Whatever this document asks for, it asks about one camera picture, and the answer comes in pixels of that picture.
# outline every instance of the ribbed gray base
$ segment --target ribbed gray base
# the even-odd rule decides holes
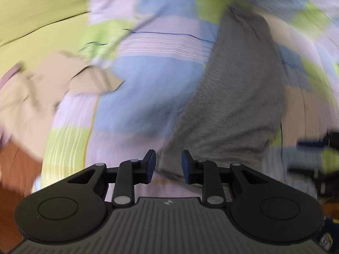
[[[324,254],[309,240],[291,246],[254,241],[238,231],[226,214],[198,198],[139,198],[115,210],[104,226],[81,241],[44,245],[24,241],[12,254]]]

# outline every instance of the bed sheet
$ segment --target bed sheet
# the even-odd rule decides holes
[[[339,168],[330,150],[295,147],[338,127],[339,0],[89,0],[80,50],[125,80],[102,96],[67,94],[50,133],[42,168],[45,187],[89,165],[118,166],[159,151],[194,92],[231,4],[267,20],[286,85],[281,129],[267,148],[263,173],[316,196],[313,185],[286,174],[291,165]],[[190,196],[199,192],[155,174],[136,196]]]
[[[19,61],[26,69],[36,67],[53,51],[77,52],[86,31],[89,13],[49,24],[0,47],[0,76]]]

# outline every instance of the beige cloth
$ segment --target beige cloth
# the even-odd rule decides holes
[[[55,52],[33,71],[20,71],[0,90],[0,122],[16,144],[42,160],[56,108],[67,91],[102,94],[122,82],[107,69]]]

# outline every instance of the green fabric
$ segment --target green fabric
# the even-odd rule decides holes
[[[202,20],[220,24],[225,8],[231,4],[247,9],[251,7],[250,4],[241,0],[196,0],[197,15]]]
[[[337,102],[325,72],[305,58],[301,58],[301,62],[307,72],[307,77],[314,93],[331,105],[337,106]]]
[[[306,8],[297,14],[290,24],[306,36],[317,39],[330,23],[330,18],[322,10],[307,2]]]
[[[322,166],[324,173],[331,173],[339,170],[339,152],[326,148],[322,152]]]
[[[23,61],[29,70],[53,51],[76,53],[86,30],[88,16],[89,13],[84,13],[50,24],[0,47],[0,76],[18,61]]]
[[[0,46],[87,7],[87,0],[0,0]]]
[[[334,69],[335,69],[337,75],[339,76],[339,63],[333,64],[333,67],[334,67]]]
[[[135,22],[125,20],[109,20],[88,27],[82,40],[81,55],[87,59],[100,57],[102,59],[114,59],[117,44],[133,28]]]
[[[67,127],[50,132],[42,172],[44,188],[84,168],[84,154],[90,129]]]
[[[275,134],[274,138],[270,141],[270,145],[272,146],[281,146],[281,130]]]

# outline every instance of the pillow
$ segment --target pillow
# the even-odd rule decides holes
[[[0,0],[0,46],[86,11],[86,0]]]

